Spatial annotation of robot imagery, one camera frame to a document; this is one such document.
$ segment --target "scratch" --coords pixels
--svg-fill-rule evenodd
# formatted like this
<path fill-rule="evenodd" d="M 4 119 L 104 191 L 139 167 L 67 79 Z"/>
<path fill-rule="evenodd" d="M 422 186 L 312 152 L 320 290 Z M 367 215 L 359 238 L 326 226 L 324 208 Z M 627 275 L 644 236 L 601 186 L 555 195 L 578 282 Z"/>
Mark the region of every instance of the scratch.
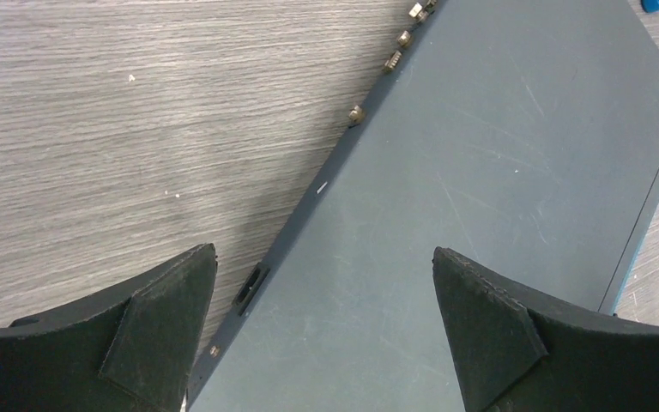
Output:
<path fill-rule="evenodd" d="M 426 364 L 420 364 L 420 367 L 422 367 L 423 369 L 426 369 L 428 372 L 432 372 L 432 373 L 437 374 L 437 375 L 440 376 L 441 378 L 446 378 L 446 379 L 448 379 L 448 375 L 446 375 L 445 373 L 442 373 L 441 371 L 439 371 L 439 370 L 436 369 L 435 367 L 432 367 L 432 366 L 430 366 L 430 365 L 426 365 Z"/>
<path fill-rule="evenodd" d="M 532 219 L 535 221 L 536 225 L 536 231 L 539 232 L 539 239 L 541 239 L 542 242 L 544 242 L 545 245 L 549 245 L 546 239 L 544 239 L 544 235 L 541 234 L 541 229 L 539 227 L 539 222 L 536 220 L 536 217 L 534 215 L 531 215 Z"/>
<path fill-rule="evenodd" d="M 516 106 L 517 106 L 522 112 L 524 112 L 524 114 L 527 115 L 527 118 L 529 119 L 529 121 L 531 121 L 531 122 L 534 122 L 534 121 L 535 121 L 534 116 L 532 116 L 532 113 L 530 113 L 529 111 L 527 111 L 527 109 L 525 109 L 524 106 L 520 105 L 517 101 L 514 101 L 514 102 L 516 103 Z"/>
<path fill-rule="evenodd" d="M 475 148 L 476 150 L 479 150 L 479 151 L 484 152 L 484 153 L 488 153 L 490 155 L 493 155 L 493 156 L 497 157 L 498 159 L 507 159 L 508 161 L 512 161 L 514 163 L 518 163 L 520 165 L 526 166 L 529 169 L 536 170 L 539 173 L 547 174 L 547 175 L 551 176 L 552 179 L 554 180 L 554 182 L 556 182 L 558 185 L 561 183 L 559 181 L 559 178 L 557 177 L 556 173 L 554 173 L 552 171 L 552 169 L 549 168 L 548 165 L 544 165 L 544 167 L 542 168 L 542 167 L 535 166 L 531 163 L 528 163 L 526 161 L 523 161 L 521 159 L 517 159 L 516 157 L 509 156 L 508 154 L 503 154 L 503 153 L 497 152 L 496 150 L 491 150 L 489 148 L 483 148 L 482 146 L 477 146 L 477 145 L 472 144 L 472 143 L 464 143 L 463 145 L 467 146 L 469 148 Z"/>
<path fill-rule="evenodd" d="M 504 49 L 506 51 L 506 55 L 509 56 L 509 59 L 511 59 L 511 63 L 514 64 L 514 68 L 517 69 L 517 73 L 519 76 L 523 77 L 522 75 L 522 70 L 519 69 L 519 65 L 517 64 L 517 60 L 514 59 L 514 56 L 509 52 L 509 49 Z"/>
<path fill-rule="evenodd" d="M 536 110 L 543 117 L 544 116 L 544 111 L 541 109 L 541 106 L 539 106 L 539 102 L 536 101 L 536 97 L 534 96 L 534 93 L 532 93 L 532 89 L 529 88 L 529 84 L 527 83 L 527 80 L 524 79 L 524 76 L 522 76 L 522 82 L 524 82 L 524 86 L 527 88 L 527 93 L 529 93 L 529 97 L 531 97 L 532 101 L 534 101 L 535 106 L 536 106 Z"/>
<path fill-rule="evenodd" d="M 531 151 L 537 153 L 537 154 L 538 154 L 539 156 L 541 156 L 542 158 L 545 158 L 545 159 L 547 158 L 547 157 L 546 157 L 546 156 L 545 156 L 545 155 L 544 155 L 544 154 L 543 154 L 538 148 L 532 146 L 531 144 L 529 144 L 529 142 L 526 142 L 525 139 L 523 139 L 522 137 L 520 137 L 520 136 L 518 136 L 518 135 L 515 135 L 514 133 L 511 133 L 511 132 L 509 132 L 508 130 L 504 130 L 504 129 L 498 127 L 497 125 L 491 124 L 490 122 L 484 120 L 483 118 L 480 118 L 480 117 L 475 116 L 475 115 L 473 115 L 473 114 L 471 114 L 471 113 L 469 113 L 469 112 L 466 112 L 466 111 L 464 111 L 463 109 L 461 109 L 460 107 L 450 106 L 450 108 L 451 108 L 452 110 L 455 110 L 455 111 L 461 113 L 462 115 L 464 115 L 464 116 L 466 116 L 466 117 L 468 117 L 468 118 L 472 118 L 473 120 L 476 120 L 477 122 L 479 122 L 479 123 L 481 123 L 481 124 L 484 124 L 486 127 L 489 127 L 489 128 L 491 128 L 491 129 L 493 129 L 493 130 L 496 130 L 496 131 L 499 132 L 499 133 L 502 133 L 502 134 L 504 134 L 504 135 L 510 137 L 510 138 L 511 138 L 512 140 L 514 140 L 515 142 L 522 144 L 523 146 L 525 146 L 525 147 L 528 148 L 529 150 L 531 150 Z"/>
<path fill-rule="evenodd" d="M 410 66 L 410 75 L 408 75 L 408 82 L 405 83 L 405 87 L 406 87 L 406 88 L 407 88 L 408 86 L 410 86 L 410 82 L 413 81 L 413 67 L 414 67 L 414 65 L 411 65 L 411 66 Z"/>
<path fill-rule="evenodd" d="M 454 189 L 452 187 L 449 188 L 449 190 L 454 191 L 455 193 L 458 193 L 459 195 L 461 195 L 463 197 L 466 197 L 468 200 L 470 200 L 472 202 L 476 202 L 476 203 L 480 204 L 481 206 L 483 206 L 487 209 L 493 210 L 494 212 L 496 212 L 496 213 L 498 213 L 502 216 L 506 216 L 508 219 L 511 219 L 511 217 L 509 215 L 507 215 L 505 212 L 502 212 L 501 210 L 494 208 L 492 205 L 484 202 L 483 200 L 479 199 L 478 197 L 472 196 L 472 195 L 466 193 L 465 191 L 459 191 L 458 189 Z"/>
<path fill-rule="evenodd" d="M 306 316 L 296 316 L 296 315 L 284 315 L 284 314 L 276 314 L 274 315 L 275 319 L 289 319 L 289 320 L 301 320 L 301 321 L 306 321 Z M 340 322 L 336 320 L 329 320 L 329 319 L 322 319 L 322 318 L 312 318 L 312 322 L 317 322 L 320 324 L 331 324 L 334 326 L 340 326 L 342 328 L 349 328 L 349 329 L 359 329 L 354 324 L 350 324 L 349 322 Z"/>
<path fill-rule="evenodd" d="M 405 351 L 402 350 L 402 348 L 398 347 L 398 346 L 395 345 L 394 343 L 392 343 L 392 342 L 390 342 L 389 340 L 387 340 L 387 339 L 385 338 L 385 336 L 381 336 L 381 337 L 380 337 L 380 341 L 381 341 L 382 343 L 384 343 L 385 345 L 387 345 L 388 347 L 394 349 L 394 350 L 395 350 L 400 356 L 402 356 L 403 358 L 405 358 L 405 359 L 407 359 L 407 360 L 409 360 L 409 361 L 415 361 L 415 359 L 413 359 L 412 357 L 408 356 L 408 355 L 405 353 Z"/>
<path fill-rule="evenodd" d="M 450 206 L 453 208 L 453 212 L 456 214 L 456 218 L 458 219 L 458 222 L 461 224 L 461 230 L 463 231 L 463 235 L 466 236 L 466 240 L 471 246 L 471 250 L 474 252 L 474 256 L 476 257 L 476 260 L 479 260 L 479 253 L 476 251 L 474 242 L 471 241 L 471 237 L 469 236 L 469 231 L 466 230 L 466 226 L 463 224 L 463 219 L 461 219 L 461 215 L 458 214 L 458 209 L 456 209 L 456 203 L 453 202 L 453 197 L 450 196 L 450 193 L 448 192 L 448 188 L 445 187 L 445 183 L 441 179 L 440 173 L 436 172 L 436 176 L 438 176 L 438 182 L 441 184 L 441 187 L 444 188 L 445 195 L 446 197 L 448 197 Z"/>
<path fill-rule="evenodd" d="M 335 259 L 343 264 L 346 264 L 347 266 L 350 266 L 351 263 L 347 261 L 347 259 L 341 257 L 340 255 L 334 255 Z"/>

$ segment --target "small white mark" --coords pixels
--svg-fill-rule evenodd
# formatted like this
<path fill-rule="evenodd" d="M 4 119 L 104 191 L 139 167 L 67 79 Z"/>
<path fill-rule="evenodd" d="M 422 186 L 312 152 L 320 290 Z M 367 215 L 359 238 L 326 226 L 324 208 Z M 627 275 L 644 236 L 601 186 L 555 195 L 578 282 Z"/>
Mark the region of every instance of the small white mark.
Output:
<path fill-rule="evenodd" d="M 319 186 L 319 189 L 317 189 L 317 194 L 322 193 L 322 191 L 324 190 L 324 188 L 325 188 L 326 186 L 327 186 L 327 182 L 322 183 L 322 185 Z"/>

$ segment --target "metal panel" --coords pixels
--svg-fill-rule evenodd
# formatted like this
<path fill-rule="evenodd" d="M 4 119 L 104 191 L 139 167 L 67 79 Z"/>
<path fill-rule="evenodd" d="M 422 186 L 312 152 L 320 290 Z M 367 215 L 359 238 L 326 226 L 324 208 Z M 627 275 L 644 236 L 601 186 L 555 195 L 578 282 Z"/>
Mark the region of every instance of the metal panel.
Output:
<path fill-rule="evenodd" d="M 614 301 L 659 199 L 659 51 L 627 3 L 453 2 L 415 34 L 263 260 L 250 317 L 198 361 L 191 411 L 463 410 L 438 245 Z"/>

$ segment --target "slot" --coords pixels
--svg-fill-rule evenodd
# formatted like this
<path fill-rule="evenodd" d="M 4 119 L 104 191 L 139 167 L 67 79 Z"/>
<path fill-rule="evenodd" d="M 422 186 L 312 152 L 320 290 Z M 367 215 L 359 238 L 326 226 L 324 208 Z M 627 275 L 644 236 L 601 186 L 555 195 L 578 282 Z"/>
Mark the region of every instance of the slot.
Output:
<path fill-rule="evenodd" d="M 251 271 L 246 282 L 244 282 L 244 286 L 241 287 L 241 290 L 239 290 L 239 293 L 236 294 L 236 297 L 233 299 L 233 305 L 239 308 L 239 316 L 244 316 L 246 307 L 248 307 L 251 300 L 254 299 L 254 295 L 257 294 L 257 290 L 261 287 L 261 284 L 268 273 L 269 266 L 266 264 L 258 263 L 254 266 L 254 270 Z"/>

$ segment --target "wood grain surface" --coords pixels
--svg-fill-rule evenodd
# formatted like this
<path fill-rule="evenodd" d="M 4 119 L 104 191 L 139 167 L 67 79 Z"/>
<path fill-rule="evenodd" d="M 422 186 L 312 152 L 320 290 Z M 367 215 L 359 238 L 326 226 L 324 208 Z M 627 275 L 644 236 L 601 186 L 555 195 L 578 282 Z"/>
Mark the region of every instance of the wood grain surface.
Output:
<path fill-rule="evenodd" d="M 206 342 L 412 3 L 0 2 L 0 326 L 210 241 Z M 620 316 L 659 324 L 659 210 Z"/>

